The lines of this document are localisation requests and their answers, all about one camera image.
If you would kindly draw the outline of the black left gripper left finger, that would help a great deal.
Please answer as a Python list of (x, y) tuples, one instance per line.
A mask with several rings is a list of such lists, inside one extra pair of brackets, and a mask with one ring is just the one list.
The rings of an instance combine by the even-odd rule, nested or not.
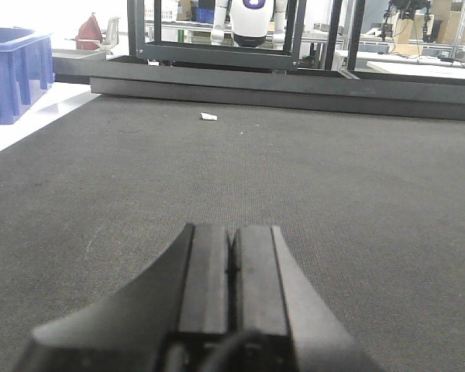
[(158, 371), (174, 342), (196, 349), (228, 331), (229, 239), (187, 224), (114, 294), (34, 329), (15, 371)]

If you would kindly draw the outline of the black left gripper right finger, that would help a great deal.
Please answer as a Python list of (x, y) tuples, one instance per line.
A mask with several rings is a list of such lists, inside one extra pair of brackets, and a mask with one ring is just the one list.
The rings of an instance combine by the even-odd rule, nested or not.
[(244, 226), (233, 240), (236, 325), (269, 341), (278, 371), (380, 371), (322, 300), (277, 226)]

